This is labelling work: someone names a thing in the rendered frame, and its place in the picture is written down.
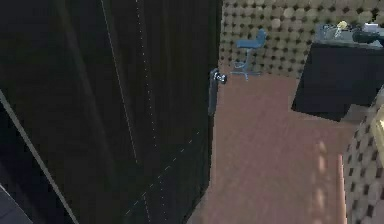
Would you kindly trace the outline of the dark round pan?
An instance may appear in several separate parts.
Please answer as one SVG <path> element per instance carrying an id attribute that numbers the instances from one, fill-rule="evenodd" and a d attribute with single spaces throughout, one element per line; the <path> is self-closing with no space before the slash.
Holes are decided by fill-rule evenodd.
<path id="1" fill-rule="evenodd" d="M 366 32 L 358 30 L 353 33 L 352 39 L 354 42 L 366 44 L 371 44 L 375 41 L 378 41 L 382 46 L 384 46 L 384 36 L 378 32 Z"/>

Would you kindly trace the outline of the yellow small object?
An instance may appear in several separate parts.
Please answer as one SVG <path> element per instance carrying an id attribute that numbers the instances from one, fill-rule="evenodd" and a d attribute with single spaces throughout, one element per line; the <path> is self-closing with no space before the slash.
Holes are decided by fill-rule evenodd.
<path id="1" fill-rule="evenodd" d="M 346 21 L 340 21 L 337 24 L 337 30 L 335 32 L 335 37 L 338 38 L 341 35 L 341 32 L 348 27 L 348 23 Z"/>

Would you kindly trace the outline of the blue swivel chair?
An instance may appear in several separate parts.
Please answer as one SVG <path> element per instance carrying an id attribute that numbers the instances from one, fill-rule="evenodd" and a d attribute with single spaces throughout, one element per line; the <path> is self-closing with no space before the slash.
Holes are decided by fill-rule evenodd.
<path id="1" fill-rule="evenodd" d="M 236 42 L 237 48 L 246 50 L 246 59 L 244 61 L 234 63 L 234 70 L 230 72 L 231 75 L 243 75 L 245 77 L 245 80 L 248 81 L 250 76 L 258 76 L 261 74 L 261 71 L 250 70 L 249 66 L 252 51 L 263 47 L 266 42 L 266 37 L 266 31 L 261 28 L 257 32 L 256 38 L 254 40 L 239 39 Z"/>

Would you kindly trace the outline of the black cabinet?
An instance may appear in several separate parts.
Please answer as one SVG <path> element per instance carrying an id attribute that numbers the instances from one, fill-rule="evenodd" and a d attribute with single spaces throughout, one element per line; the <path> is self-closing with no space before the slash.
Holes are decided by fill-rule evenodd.
<path id="1" fill-rule="evenodd" d="M 351 105 L 369 106 L 384 85 L 384 46 L 316 41 L 301 74 L 292 109 L 340 121 Z"/>

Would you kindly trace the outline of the dark brown room door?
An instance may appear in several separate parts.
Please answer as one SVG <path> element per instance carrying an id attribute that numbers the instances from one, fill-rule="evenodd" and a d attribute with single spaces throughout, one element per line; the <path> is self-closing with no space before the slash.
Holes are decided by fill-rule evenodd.
<path id="1" fill-rule="evenodd" d="M 0 0 L 0 224 L 187 224 L 223 0 Z"/>

